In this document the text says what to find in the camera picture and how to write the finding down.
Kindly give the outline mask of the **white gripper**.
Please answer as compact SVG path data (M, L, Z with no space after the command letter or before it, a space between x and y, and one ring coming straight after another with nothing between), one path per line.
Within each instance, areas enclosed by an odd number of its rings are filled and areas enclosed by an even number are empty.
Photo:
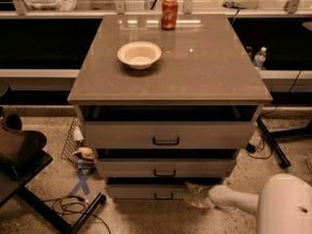
M191 207L200 209L212 209L215 204L212 202L209 192L209 187L199 186L198 184L192 182L185 182L186 187L190 193L195 193L194 201L190 197L184 198L184 201Z

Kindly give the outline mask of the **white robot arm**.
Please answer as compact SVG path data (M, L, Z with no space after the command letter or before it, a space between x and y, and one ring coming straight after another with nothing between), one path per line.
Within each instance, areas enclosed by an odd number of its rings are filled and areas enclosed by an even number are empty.
M256 234L312 234L312 187L288 174L268 178L259 194L235 191L225 185L186 182L193 207L224 213L238 210L256 218Z

